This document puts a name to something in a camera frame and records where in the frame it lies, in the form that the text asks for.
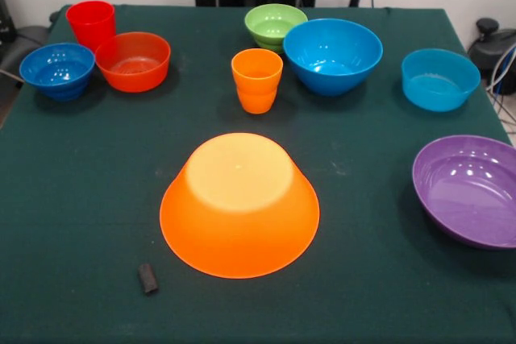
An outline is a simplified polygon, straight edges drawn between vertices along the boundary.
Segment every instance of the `black eraser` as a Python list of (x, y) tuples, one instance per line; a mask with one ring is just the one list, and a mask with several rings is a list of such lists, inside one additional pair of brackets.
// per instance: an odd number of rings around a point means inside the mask
[(150, 263), (142, 263), (138, 267), (138, 277), (145, 294), (158, 290), (158, 281)]

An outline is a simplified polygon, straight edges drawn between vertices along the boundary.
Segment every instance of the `dark green tablecloth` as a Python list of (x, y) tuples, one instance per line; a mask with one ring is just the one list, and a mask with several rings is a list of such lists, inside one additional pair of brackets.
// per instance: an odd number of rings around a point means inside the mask
[[(516, 255), (479, 251), (430, 223), (410, 178), (440, 136), (506, 141), (485, 93), (433, 114), (403, 96), (400, 63), (462, 52), (441, 10), (307, 10), (346, 18), (385, 53), (342, 97), (309, 93), (286, 64), (270, 112), (240, 108), (230, 60), (253, 46), (245, 9), (120, 6), (122, 31), (173, 47), (167, 81), (130, 95), (96, 75), (56, 103), (25, 86), (0, 132), (0, 342), (514, 342)], [(71, 41), (61, 15), (52, 42)], [(281, 144), (312, 182), (318, 233), (287, 268), (223, 280), (186, 266), (159, 227), (164, 191), (199, 144), (230, 131)], [(146, 297), (136, 268), (160, 291)]]

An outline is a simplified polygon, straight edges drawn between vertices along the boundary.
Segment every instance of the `purple bowl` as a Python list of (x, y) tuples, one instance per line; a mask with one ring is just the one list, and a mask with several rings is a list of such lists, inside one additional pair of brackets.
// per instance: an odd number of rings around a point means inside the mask
[(416, 156), (419, 200), (453, 238), (487, 249), (516, 248), (516, 149), (479, 136), (450, 136)]

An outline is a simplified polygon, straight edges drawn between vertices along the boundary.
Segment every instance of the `light blue bowl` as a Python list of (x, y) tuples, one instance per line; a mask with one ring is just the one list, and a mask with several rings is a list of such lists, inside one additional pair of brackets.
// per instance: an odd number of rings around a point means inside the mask
[(411, 52), (403, 60), (402, 75), (406, 97), (434, 112), (457, 109), (481, 83), (472, 61), (440, 48)]

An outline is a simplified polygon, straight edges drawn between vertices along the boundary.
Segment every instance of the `red-orange bowl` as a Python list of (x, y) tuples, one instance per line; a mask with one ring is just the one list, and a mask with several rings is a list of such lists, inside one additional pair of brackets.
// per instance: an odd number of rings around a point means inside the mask
[(128, 32), (102, 43), (95, 52), (95, 62), (113, 88), (140, 93), (164, 81), (171, 52), (169, 43), (156, 34)]

